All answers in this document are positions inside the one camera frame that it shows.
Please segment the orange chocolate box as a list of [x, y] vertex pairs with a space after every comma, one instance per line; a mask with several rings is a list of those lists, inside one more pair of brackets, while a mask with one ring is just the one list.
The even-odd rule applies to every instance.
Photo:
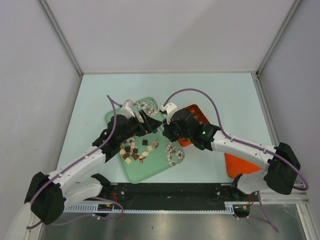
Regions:
[[[186, 106], [185, 109], [189, 110], [200, 124], [209, 124], [210, 123], [209, 120], [207, 119], [207, 117], [204, 115], [204, 113], [202, 112], [202, 110], [199, 108], [199, 106], [197, 104], [191, 104], [189, 106]], [[183, 147], [183, 148], [188, 147], [192, 144], [192, 142], [186, 138], [179, 138], [178, 142], [181, 145], [181, 147]]]

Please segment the green floral tray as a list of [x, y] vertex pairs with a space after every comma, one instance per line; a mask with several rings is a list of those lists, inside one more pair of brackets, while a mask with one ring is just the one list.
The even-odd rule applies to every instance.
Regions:
[[[185, 159], [185, 153], [179, 142], [170, 142], [163, 136], [163, 130], [163, 127], [159, 127], [154, 133], [141, 137], [133, 136], [121, 145], [116, 158], [130, 183], [138, 184], [171, 167], [176, 167]], [[148, 144], [143, 145], [143, 140], [147, 140]], [[148, 151], [148, 146], [152, 146], [153, 150]], [[145, 151], [149, 154], [143, 157], [142, 152]], [[139, 155], [139, 158], [134, 160], [132, 154]], [[125, 162], [126, 158], [131, 159], [130, 164]]]

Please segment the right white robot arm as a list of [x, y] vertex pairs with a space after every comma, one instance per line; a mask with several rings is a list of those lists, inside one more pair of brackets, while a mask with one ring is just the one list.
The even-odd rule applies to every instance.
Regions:
[[242, 201], [253, 192], [267, 189], [282, 195], [292, 193], [301, 165], [288, 144], [263, 145], [234, 138], [216, 125], [199, 123], [188, 109], [172, 104], [161, 106], [160, 112], [166, 116], [163, 135], [171, 142], [187, 139], [200, 150], [229, 154], [260, 168], [234, 178], [230, 194], [235, 200]]

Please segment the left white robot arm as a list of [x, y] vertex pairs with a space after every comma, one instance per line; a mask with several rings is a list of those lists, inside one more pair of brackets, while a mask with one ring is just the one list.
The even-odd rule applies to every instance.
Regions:
[[160, 120], [139, 111], [141, 118], [116, 114], [111, 117], [107, 128], [92, 143], [92, 146], [69, 165], [51, 173], [36, 173], [31, 179], [24, 202], [45, 225], [55, 222], [68, 207], [68, 188], [94, 168], [108, 162], [119, 153], [121, 145], [131, 137], [142, 137], [154, 133], [161, 125]]

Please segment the white swirl oval chocolate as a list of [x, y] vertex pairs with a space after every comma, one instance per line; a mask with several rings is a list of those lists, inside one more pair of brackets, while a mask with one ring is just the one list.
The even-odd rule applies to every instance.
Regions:
[[147, 157], [147, 156], [149, 155], [149, 152], [148, 152], [148, 151], [144, 151], [144, 152], [141, 153], [141, 155], [142, 155], [143, 157]]

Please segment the brown square chocolate low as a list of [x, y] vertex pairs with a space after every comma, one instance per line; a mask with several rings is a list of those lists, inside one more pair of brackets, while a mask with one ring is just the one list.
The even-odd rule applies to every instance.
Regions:
[[134, 160], [137, 160], [140, 156], [137, 155], [137, 154], [135, 154], [135, 153], [133, 153], [133, 154], [131, 155], [131, 157], [132, 157]]

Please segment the white square chocolate low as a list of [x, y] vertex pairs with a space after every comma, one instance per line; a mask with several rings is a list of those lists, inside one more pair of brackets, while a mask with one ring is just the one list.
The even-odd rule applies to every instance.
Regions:
[[129, 165], [132, 161], [131, 161], [131, 159], [130, 159], [129, 157], [127, 157], [127, 158], [125, 159], [125, 162]]

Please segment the orange box lid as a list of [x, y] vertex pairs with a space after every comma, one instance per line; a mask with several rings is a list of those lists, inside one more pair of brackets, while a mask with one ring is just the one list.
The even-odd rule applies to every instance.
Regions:
[[261, 168], [242, 158], [225, 153], [226, 172], [230, 178], [235, 178], [239, 174], [252, 174], [260, 171]]

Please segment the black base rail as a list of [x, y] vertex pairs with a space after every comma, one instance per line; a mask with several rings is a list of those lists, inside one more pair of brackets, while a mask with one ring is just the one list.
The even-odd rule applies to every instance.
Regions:
[[226, 202], [239, 202], [230, 185], [222, 183], [113, 183], [98, 195], [135, 211], [224, 210]]

